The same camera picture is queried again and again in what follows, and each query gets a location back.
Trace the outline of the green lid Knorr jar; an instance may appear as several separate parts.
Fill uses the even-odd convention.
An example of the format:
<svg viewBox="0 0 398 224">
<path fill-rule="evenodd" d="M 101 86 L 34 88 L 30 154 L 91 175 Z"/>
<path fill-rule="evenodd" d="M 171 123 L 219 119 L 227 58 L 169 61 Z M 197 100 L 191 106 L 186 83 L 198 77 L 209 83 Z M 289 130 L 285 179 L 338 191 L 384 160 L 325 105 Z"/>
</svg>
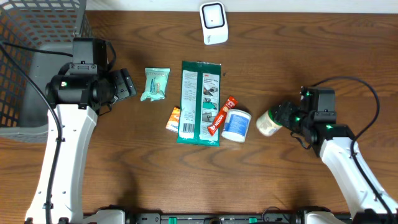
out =
<svg viewBox="0 0 398 224">
<path fill-rule="evenodd" d="M 264 136 L 270 137 L 275 134 L 282 125 L 276 123 L 273 120 L 271 110 L 267 110 L 263 115 L 261 115 L 256 121 L 256 128 Z"/>
</svg>

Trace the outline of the teal white wipes packet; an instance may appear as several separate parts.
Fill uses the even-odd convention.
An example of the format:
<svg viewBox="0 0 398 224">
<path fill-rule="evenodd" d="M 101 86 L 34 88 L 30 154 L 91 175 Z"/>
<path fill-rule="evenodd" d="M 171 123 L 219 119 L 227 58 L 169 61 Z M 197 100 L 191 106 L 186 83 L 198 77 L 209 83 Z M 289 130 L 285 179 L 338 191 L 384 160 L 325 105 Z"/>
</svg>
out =
<svg viewBox="0 0 398 224">
<path fill-rule="evenodd" d="M 151 101 L 163 100 L 170 74 L 169 68 L 145 68 L 146 85 L 141 95 L 141 101 L 150 99 Z"/>
</svg>

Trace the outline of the white jar blue label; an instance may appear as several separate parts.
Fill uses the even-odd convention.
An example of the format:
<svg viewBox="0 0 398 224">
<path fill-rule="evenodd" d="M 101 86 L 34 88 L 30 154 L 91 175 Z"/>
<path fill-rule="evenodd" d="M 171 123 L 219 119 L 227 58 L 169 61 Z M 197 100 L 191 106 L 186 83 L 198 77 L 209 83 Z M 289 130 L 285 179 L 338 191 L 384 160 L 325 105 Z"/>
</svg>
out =
<svg viewBox="0 0 398 224">
<path fill-rule="evenodd" d="M 231 109 L 227 112 L 221 136 L 234 142 L 244 142 L 249 129 L 251 115 L 245 111 Z"/>
</svg>

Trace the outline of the red snack packet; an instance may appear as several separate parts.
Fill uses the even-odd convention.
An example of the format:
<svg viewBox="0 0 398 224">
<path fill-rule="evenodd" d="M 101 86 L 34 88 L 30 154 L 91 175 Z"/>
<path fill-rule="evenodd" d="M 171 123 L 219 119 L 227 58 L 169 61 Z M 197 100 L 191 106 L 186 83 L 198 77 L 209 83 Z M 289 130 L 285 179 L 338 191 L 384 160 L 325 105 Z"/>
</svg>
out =
<svg viewBox="0 0 398 224">
<path fill-rule="evenodd" d="M 208 132 L 212 136 L 215 135 L 222 122 L 226 119 L 227 112 L 233 109 L 237 104 L 238 101 L 233 96 L 230 96 L 226 100 L 226 103 L 221 107 L 212 124 L 207 127 Z"/>
</svg>

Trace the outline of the small orange box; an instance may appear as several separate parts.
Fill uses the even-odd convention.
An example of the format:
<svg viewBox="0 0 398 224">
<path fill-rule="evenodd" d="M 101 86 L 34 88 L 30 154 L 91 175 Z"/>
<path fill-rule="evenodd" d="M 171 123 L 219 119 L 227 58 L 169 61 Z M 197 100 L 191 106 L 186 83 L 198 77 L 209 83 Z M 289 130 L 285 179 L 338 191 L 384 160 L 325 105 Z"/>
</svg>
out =
<svg viewBox="0 0 398 224">
<path fill-rule="evenodd" d="M 178 126 L 179 126 L 179 120 L 180 120 L 180 108 L 174 107 L 172 114 L 170 115 L 170 118 L 167 121 L 165 128 L 169 131 L 177 133 Z"/>
</svg>

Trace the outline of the green 3M pouch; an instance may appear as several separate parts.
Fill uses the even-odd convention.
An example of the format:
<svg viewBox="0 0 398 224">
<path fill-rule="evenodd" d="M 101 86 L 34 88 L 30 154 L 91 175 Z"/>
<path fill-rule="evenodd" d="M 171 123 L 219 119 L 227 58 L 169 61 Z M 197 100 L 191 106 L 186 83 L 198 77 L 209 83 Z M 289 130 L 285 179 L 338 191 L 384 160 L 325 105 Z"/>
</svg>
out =
<svg viewBox="0 0 398 224">
<path fill-rule="evenodd" d="M 182 62 L 179 144 L 219 146 L 219 131 L 210 126 L 220 110 L 221 65 L 208 62 Z"/>
</svg>

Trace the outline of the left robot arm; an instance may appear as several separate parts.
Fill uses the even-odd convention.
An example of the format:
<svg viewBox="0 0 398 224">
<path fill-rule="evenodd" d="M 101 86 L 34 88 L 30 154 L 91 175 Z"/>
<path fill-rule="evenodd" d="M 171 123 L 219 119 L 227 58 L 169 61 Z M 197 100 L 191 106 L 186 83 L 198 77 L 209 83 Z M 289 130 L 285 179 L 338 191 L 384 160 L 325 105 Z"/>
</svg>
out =
<svg viewBox="0 0 398 224">
<path fill-rule="evenodd" d="M 83 223 L 82 188 L 91 135 L 102 106 L 136 94 L 127 69 L 92 71 L 75 65 L 46 86 L 48 138 L 26 223 Z"/>
</svg>

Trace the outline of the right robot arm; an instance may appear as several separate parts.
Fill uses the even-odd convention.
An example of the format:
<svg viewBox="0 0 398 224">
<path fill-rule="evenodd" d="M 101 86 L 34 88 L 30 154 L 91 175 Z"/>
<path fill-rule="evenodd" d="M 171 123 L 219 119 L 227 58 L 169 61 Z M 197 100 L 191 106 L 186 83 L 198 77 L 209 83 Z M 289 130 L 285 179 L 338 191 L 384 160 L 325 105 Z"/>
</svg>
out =
<svg viewBox="0 0 398 224">
<path fill-rule="evenodd" d="M 313 149 L 335 178 L 355 223 L 397 223 L 397 202 L 381 186 L 360 153 L 357 137 L 336 123 L 335 103 L 285 101 L 266 115 Z"/>
</svg>

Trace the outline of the white barcode scanner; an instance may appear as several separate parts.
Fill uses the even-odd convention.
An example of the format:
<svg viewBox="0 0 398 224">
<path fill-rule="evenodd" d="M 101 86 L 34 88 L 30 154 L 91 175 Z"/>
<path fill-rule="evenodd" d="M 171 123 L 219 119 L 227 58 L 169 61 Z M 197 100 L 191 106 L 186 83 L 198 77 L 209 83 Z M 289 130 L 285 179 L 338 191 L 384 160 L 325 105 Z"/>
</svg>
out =
<svg viewBox="0 0 398 224">
<path fill-rule="evenodd" d="M 222 44 L 228 40 L 229 29 L 224 4 L 206 2 L 200 6 L 200 19 L 205 45 Z"/>
</svg>

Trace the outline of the grey plastic mesh basket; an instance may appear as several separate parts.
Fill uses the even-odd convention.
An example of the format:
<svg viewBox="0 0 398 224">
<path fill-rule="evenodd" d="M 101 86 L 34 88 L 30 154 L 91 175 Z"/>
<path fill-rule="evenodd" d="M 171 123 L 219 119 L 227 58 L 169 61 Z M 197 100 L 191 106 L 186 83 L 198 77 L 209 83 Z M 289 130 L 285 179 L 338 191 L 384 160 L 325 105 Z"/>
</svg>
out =
<svg viewBox="0 0 398 224">
<path fill-rule="evenodd" d="M 92 37 L 86 0 L 2 0 L 1 137 L 46 142 L 48 118 L 40 90 L 72 58 L 75 37 Z"/>
</svg>

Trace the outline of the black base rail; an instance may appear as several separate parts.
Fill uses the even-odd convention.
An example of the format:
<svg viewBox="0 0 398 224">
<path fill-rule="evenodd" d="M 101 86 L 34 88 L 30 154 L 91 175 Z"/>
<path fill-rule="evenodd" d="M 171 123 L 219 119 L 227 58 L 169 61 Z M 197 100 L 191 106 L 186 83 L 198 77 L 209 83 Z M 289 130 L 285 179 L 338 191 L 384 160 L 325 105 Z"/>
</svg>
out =
<svg viewBox="0 0 398 224">
<path fill-rule="evenodd" d="M 265 215 L 161 215 L 159 213 L 137 213 L 131 215 L 129 224 L 248 224 L 289 223 L 290 215 L 270 212 Z"/>
</svg>

